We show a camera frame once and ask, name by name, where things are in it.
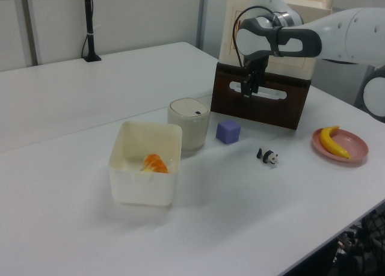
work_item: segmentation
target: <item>banana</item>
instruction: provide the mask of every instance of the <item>banana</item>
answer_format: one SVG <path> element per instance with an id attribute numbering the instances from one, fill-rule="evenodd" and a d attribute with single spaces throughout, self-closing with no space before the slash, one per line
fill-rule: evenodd
<path id="1" fill-rule="evenodd" d="M 350 155 L 348 151 L 346 151 L 343 147 L 341 147 L 339 144 L 334 142 L 333 139 L 330 137 L 330 134 L 338 129 L 339 129 L 339 126 L 323 128 L 319 135 L 319 140 L 321 141 L 321 144 L 329 153 L 335 156 L 349 159 Z"/>

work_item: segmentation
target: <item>panda figurine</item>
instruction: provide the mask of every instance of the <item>panda figurine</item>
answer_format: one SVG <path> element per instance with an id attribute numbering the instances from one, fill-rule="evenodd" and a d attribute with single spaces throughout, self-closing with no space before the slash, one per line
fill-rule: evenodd
<path id="1" fill-rule="evenodd" d="M 278 164 L 278 154 L 275 154 L 273 151 L 266 148 L 259 148 L 257 158 L 262 158 L 265 164 L 268 162 L 274 165 Z"/>

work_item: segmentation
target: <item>pink plate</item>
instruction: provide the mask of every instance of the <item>pink plate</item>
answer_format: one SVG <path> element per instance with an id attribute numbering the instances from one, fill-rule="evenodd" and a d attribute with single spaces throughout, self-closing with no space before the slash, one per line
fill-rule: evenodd
<path id="1" fill-rule="evenodd" d="M 366 145 L 366 143 L 361 138 L 351 132 L 348 132 L 347 130 L 338 129 L 334 131 L 330 136 L 334 142 L 348 151 L 350 159 L 335 156 L 329 153 L 321 144 L 319 140 L 319 134 L 321 133 L 321 130 L 322 129 L 318 129 L 313 133 L 313 145 L 320 153 L 330 159 L 341 162 L 357 162 L 364 159 L 369 153 L 368 145 Z"/>

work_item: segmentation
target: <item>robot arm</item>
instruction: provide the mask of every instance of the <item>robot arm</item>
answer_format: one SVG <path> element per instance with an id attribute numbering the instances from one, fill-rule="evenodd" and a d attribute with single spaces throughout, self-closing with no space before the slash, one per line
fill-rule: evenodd
<path id="1" fill-rule="evenodd" d="M 284 0 L 249 0 L 249 6 L 234 41 L 248 71 L 244 96 L 258 92 L 271 55 L 367 64 L 382 68 L 364 81 L 363 107 L 385 122 L 385 8 L 354 8 L 303 24 Z"/>
<path id="2" fill-rule="evenodd" d="M 275 26 L 259 16 L 242 22 L 236 43 L 249 60 L 312 57 L 381 67 L 384 29 L 383 8 L 354 8 L 295 27 Z"/>

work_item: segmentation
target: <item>black stand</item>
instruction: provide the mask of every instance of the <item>black stand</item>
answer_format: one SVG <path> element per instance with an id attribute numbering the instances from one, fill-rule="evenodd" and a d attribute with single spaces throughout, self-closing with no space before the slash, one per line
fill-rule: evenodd
<path id="1" fill-rule="evenodd" d="M 86 62 L 101 61 L 102 59 L 95 53 L 94 45 L 94 29 L 92 24 L 93 7 L 91 0 L 84 0 L 85 2 L 85 20 L 87 23 L 87 41 L 88 41 L 88 55 L 83 57 Z"/>

